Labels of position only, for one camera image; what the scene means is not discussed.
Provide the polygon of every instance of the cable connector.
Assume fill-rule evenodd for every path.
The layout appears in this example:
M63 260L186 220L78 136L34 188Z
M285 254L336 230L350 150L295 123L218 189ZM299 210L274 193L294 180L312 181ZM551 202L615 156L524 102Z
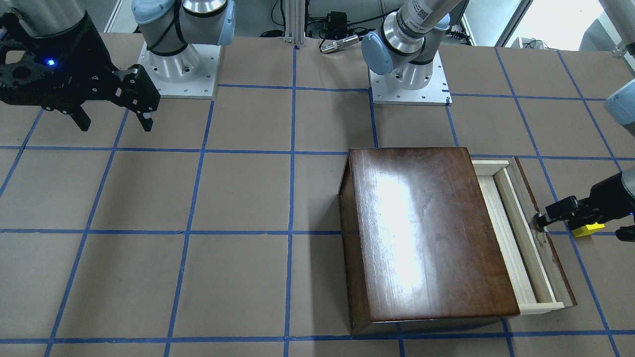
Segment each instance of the cable connector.
M343 39L339 39L337 41L334 41L331 44L327 44L326 46L320 46L319 51L324 54L327 55L329 53L333 53L339 50L342 50L348 46L352 46L353 44L356 44L359 42L359 36L357 35L353 35L353 36L349 36L347 38L343 38Z

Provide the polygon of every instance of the wooden box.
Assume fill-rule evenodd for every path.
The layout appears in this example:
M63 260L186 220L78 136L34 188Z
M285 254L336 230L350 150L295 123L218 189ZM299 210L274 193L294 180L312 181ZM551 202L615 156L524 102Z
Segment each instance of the wooden box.
M351 149L339 192L352 333L426 330L576 304L519 161L464 148Z

